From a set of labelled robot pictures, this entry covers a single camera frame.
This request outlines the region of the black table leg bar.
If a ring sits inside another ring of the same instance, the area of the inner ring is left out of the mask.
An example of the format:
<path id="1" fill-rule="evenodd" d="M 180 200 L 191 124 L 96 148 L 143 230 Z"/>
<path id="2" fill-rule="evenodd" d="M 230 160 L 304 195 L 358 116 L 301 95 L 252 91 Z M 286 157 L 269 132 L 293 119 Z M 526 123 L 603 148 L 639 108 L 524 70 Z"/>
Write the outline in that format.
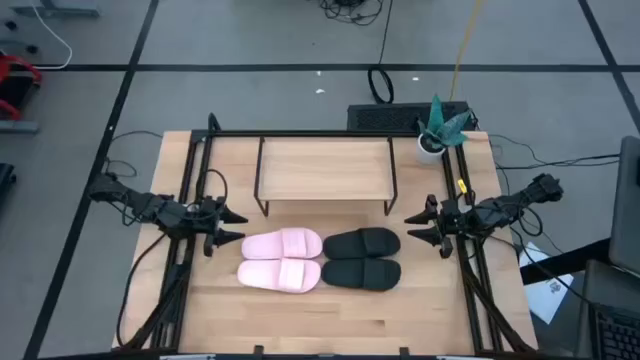
<path id="1" fill-rule="evenodd" d="M 530 265 L 520 268 L 523 284 L 530 285 L 583 271 L 591 260 L 610 265 L 609 247 L 610 239 L 607 238 L 545 260 L 532 261 Z"/>

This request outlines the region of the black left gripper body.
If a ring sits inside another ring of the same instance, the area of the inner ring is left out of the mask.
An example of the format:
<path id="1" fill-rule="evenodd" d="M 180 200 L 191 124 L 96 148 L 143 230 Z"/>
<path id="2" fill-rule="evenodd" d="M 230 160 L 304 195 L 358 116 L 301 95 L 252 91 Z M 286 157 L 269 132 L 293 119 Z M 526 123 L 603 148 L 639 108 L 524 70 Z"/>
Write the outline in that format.
<path id="1" fill-rule="evenodd" d="M 201 226 L 200 233 L 205 234 L 203 254 L 206 257 L 213 255 L 214 240 L 219 230 L 219 222 L 224 206 L 224 197 L 213 198 L 206 196 L 199 203 L 193 203 L 187 207 L 189 217 L 193 218 L 196 225 Z"/>

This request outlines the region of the black laptop keyboard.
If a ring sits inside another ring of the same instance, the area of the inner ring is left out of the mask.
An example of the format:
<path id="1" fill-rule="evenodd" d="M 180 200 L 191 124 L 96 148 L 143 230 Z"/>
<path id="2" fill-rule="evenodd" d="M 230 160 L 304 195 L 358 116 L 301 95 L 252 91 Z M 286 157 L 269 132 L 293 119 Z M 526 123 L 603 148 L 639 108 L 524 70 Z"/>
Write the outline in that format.
<path id="1" fill-rule="evenodd" d="M 640 360 L 640 277 L 587 263 L 575 354 L 592 360 Z"/>

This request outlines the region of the red cart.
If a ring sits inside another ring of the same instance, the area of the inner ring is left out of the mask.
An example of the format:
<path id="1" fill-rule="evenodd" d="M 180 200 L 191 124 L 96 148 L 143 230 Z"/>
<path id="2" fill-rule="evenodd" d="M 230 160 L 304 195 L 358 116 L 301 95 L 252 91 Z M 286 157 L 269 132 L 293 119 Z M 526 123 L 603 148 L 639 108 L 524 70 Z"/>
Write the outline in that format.
<path id="1" fill-rule="evenodd" d="M 23 119 L 23 112 L 41 82 L 42 75 L 33 65 L 0 53 L 0 133 L 39 131 L 37 122 Z"/>

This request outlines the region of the grey monitor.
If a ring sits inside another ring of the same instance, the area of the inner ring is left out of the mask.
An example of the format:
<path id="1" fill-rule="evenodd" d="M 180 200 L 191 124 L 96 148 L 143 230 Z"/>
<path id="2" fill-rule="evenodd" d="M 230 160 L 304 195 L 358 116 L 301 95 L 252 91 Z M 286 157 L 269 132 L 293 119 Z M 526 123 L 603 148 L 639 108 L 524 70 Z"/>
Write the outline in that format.
<path id="1" fill-rule="evenodd" d="M 640 138 L 622 139 L 615 191 L 611 261 L 640 276 Z"/>

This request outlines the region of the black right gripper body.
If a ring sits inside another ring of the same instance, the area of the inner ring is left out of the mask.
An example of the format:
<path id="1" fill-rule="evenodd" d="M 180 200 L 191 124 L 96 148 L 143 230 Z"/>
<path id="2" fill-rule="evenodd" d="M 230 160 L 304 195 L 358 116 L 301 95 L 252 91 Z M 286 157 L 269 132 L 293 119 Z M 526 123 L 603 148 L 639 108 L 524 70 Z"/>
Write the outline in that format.
<path id="1" fill-rule="evenodd" d="M 437 205 L 436 196 L 429 194 L 426 198 L 426 209 L 437 210 Z M 453 245 L 448 235 L 457 236 L 463 234 L 466 224 L 463 219 L 463 213 L 459 208 L 457 197 L 442 201 L 440 203 L 440 210 L 437 211 L 437 219 L 431 222 L 433 226 L 437 226 L 441 232 L 441 244 L 439 245 L 440 257 L 447 259 L 453 252 Z"/>

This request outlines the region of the black metal rig frame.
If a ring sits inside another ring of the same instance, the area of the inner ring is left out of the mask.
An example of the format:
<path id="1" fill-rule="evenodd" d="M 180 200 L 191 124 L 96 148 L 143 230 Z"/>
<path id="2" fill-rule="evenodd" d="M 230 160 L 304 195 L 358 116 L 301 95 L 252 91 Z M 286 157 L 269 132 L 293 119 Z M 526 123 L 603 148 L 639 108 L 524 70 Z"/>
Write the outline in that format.
<path id="1" fill-rule="evenodd" d="M 381 201 L 274 201 L 264 216 L 253 197 L 259 139 L 262 137 L 391 137 L 394 141 L 398 198 L 391 213 Z M 442 259 L 428 243 L 407 234 L 406 218 L 418 213 L 428 194 L 448 196 L 445 177 L 460 161 L 479 198 L 501 189 L 487 134 L 469 134 L 461 150 L 450 152 L 448 165 L 422 165 L 416 139 L 407 134 L 231 131 L 215 137 L 205 190 L 228 191 L 230 208 L 249 220 L 246 234 L 302 226 L 327 236 L 366 226 L 385 226 L 401 240 L 399 284 L 376 293 L 320 284 L 299 295 L 249 288 L 237 279 L 238 242 L 203 254 L 203 239 L 172 242 L 151 225 L 141 228 L 136 253 L 141 262 L 133 275 L 121 320 L 121 336 L 131 339 L 159 301 L 172 262 L 192 264 L 180 294 L 177 322 L 158 328 L 152 344 L 166 341 L 182 353 L 246 354 L 262 346 L 267 354 L 469 355 L 478 345 L 503 343 L 482 306 L 468 309 L 461 275 L 461 255 Z"/>

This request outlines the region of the black slide sandal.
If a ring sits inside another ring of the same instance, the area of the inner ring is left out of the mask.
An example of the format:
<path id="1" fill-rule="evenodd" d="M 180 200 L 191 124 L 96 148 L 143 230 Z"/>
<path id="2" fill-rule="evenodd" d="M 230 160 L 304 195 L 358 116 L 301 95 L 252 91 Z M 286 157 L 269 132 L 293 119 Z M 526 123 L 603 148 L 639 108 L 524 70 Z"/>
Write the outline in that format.
<path id="1" fill-rule="evenodd" d="M 359 228 L 331 235 L 323 242 L 323 253 L 331 260 L 387 257 L 400 248 L 399 237 L 384 227 Z"/>
<path id="2" fill-rule="evenodd" d="M 330 260 L 321 269 L 328 285 L 379 292 L 395 287 L 401 275 L 399 263 L 379 258 Z"/>

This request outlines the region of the green plant in white pot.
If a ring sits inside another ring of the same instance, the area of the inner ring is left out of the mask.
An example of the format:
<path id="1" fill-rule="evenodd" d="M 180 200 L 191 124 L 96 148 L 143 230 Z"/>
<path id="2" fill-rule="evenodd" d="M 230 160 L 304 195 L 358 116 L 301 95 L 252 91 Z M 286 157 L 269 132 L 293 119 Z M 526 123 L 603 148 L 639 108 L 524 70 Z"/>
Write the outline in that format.
<path id="1" fill-rule="evenodd" d="M 417 159 L 421 164 L 431 165 L 440 161 L 444 151 L 467 141 L 464 128 L 472 121 L 470 109 L 446 119 L 443 103 L 435 94 L 432 97 L 429 117 L 417 121 L 419 136 L 416 141 Z"/>

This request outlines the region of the white paper sheet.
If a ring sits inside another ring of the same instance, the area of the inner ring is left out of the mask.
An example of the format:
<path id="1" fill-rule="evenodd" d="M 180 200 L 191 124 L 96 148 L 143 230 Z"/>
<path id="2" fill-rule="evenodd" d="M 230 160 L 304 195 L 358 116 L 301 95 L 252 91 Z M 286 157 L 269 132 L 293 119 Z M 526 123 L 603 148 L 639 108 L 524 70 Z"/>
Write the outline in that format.
<path id="1" fill-rule="evenodd" d="M 548 258 L 548 255 L 543 253 L 532 242 L 526 245 L 526 250 L 529 256 L 524 252 L 521 252 L 519 255 L 519 265 L 521 268 L 530 265 L 532 261 L 541 261 Z M 526 285 L 525 292 L 529 310 L 540 320 L 549 325 L 568 290 L 558 280 L 550 279 Z"/>

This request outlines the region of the wooden shelf with black frame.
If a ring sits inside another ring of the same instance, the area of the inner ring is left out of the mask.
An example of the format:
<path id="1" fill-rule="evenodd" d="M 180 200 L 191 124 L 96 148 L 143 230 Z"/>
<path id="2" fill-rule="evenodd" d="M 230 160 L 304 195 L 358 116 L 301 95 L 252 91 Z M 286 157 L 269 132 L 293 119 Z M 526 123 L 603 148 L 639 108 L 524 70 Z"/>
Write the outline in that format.
<path id="1" fill-rule="evenodd" d="M 391 137 L 262 137 L 253 197 L 264 216 L 274 201 L 381 201 L 398 198 Z"/>

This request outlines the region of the black equipment piece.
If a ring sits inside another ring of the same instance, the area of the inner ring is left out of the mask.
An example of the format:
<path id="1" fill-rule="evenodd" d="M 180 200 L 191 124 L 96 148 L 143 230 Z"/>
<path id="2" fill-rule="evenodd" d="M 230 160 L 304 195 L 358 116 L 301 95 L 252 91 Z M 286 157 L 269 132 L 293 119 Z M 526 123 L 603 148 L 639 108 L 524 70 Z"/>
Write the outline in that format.
<path id="1" fill-rule="evenodd" d="M 0 204 L 16 182 L 15 167 L 8 163 L 0 163 Z"/>

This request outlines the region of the pink slide sandal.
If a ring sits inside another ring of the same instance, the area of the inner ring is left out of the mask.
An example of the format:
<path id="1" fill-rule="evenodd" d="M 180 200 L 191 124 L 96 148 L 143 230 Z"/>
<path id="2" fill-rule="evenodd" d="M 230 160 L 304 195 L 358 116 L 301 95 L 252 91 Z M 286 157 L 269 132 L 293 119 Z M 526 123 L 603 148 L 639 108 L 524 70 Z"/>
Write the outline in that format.
<path id="1" fill-rule="evenodd" d="M 294 294 L 310 291 L 320 277 L 321 266 L 304 259 L 245 260 L 237 270 L 244 286 Z"/>
<path id="2" fill-rule="evenodd" d="M 248 236 L 241 245 L 242 255 L 248 260 L 312 259 L 322 250 L 321 237 L 307 228 L 282 228 Z"/>

